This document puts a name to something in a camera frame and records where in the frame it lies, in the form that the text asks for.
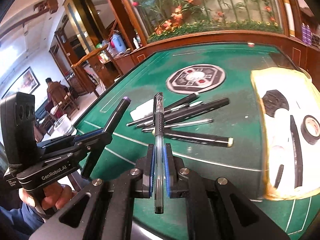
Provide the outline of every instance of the green table surface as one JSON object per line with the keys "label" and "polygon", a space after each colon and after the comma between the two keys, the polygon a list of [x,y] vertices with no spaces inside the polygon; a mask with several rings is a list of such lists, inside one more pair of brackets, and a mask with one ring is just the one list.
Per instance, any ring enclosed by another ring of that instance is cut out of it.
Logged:
{"label": "green table surface", "polygon": [[[248,47],[246,43],[216,43],[188,46],[157,52],[125,76],[103,98],[97,100],[77,122],[78,133],[104,126],[120,99],[128,96],[132,102],[105,147],[92,178],[110,180],[131,169],[136,160],[146,155],[148,143],[154,143],[151,133],[144,134],[134,127],[130,112],[162,91],[164,104],[169,105],[185,95],[166,88],[167,78],[175,71],[195,64],[213,64],[224,69],[225,81],[214,90],[200,94],[204,102],[228,97],[230,104],[206,113],[200,118],[213,118],[213,123],[181,128],[183,131],[216,134],[234,138],[230,148],[197,145],[165,139],[173,154],[182,157],[186,167],[201,176],[216,179],[226,177],[248,198],[285,230],[291,239],[298,239],[318,212],[320,196],[293,201],[259,200],[263,192],[262,160],[265,137],[262,135],[258,102],[250,74],[252,70],[276,66],[269,52],[271,46]],[[187,218],[184,199],[165,199],[165,212],[154,214],[154,198],[136,199],[134,217],[160,235],[187,239]]]}

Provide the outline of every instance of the blue sleeve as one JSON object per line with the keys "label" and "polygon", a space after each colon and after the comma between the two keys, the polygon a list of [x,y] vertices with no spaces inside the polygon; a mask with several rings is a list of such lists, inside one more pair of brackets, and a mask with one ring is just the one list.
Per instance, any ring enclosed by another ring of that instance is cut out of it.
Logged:
{"label": "blue sleeve", "polygon": [[44,223],[42,218],[25,203],[22,204],[21,209],[10,211],[0,207],[0,213],[6,217],[8,225],[19,236],[19,240],[29,239],[32,233]]}

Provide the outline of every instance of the picture frame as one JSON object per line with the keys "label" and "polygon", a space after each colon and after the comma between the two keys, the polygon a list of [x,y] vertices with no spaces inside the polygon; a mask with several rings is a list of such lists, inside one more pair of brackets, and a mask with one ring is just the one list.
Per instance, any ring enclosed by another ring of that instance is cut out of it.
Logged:
{"label": "picture frame", "polygon": [[31,67],[28,67],[9,87],[6,93],[1,99],[6,98],[14,93],[22,92],[26,94],[32,94],[38,87],[40,83],[33,73]]}

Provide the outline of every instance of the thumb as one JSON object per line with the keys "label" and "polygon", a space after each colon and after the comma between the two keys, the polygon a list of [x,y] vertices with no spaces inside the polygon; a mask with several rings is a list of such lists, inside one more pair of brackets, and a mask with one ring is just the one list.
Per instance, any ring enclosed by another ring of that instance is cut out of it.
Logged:
{"label": "thumb", "polygon": [[30,196],[28,194],[28,192],[26,192],[26,190],[24,188],[20,188],[19,189],[19,197],[27,205],[29,205],[31,207],[35,207],[36,206],[35,199],[32,196]]}

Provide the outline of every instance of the hand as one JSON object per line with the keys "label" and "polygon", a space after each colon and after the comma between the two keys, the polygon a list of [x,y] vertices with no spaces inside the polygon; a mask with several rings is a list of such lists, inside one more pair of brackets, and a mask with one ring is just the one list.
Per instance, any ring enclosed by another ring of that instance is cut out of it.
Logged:
{"label": "hand", "polygon": [[[47,210],[54,206],[57,209],[61,209],[77,193],[76,191],[72,191],[69,185],[60,185],[58,182],[54,182],[51,185],[45,187],[43,191],[46,196],[41,203],[43,210]],[[24,188],[19,189],[19,197],[24,203],[28,204],[29,206],[36,206],[34,198],[29,195]]]}

